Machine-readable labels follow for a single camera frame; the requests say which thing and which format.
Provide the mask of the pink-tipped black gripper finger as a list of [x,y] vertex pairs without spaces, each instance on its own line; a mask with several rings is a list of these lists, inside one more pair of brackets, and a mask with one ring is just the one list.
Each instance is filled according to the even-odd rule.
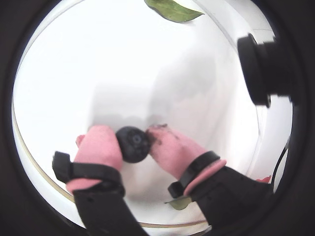
[[55,152],[52,168],[74,197],[80,218],[92,236],[145,236],[124,201],[120,170],[123,156],[115,132],[96,125],[76,140],[74,162],[67,153]]

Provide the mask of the stained pink-tipped gripper finger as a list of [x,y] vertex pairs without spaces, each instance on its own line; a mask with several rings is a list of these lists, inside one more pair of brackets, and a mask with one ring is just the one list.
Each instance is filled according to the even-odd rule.
[[273,195],[269,178],[253,180],[228,167],[226,160],[207,151],[167,125],[150,126],[150,154],[176,181],[173,198],[190,197],[211,226],[226,226],[253,213]]

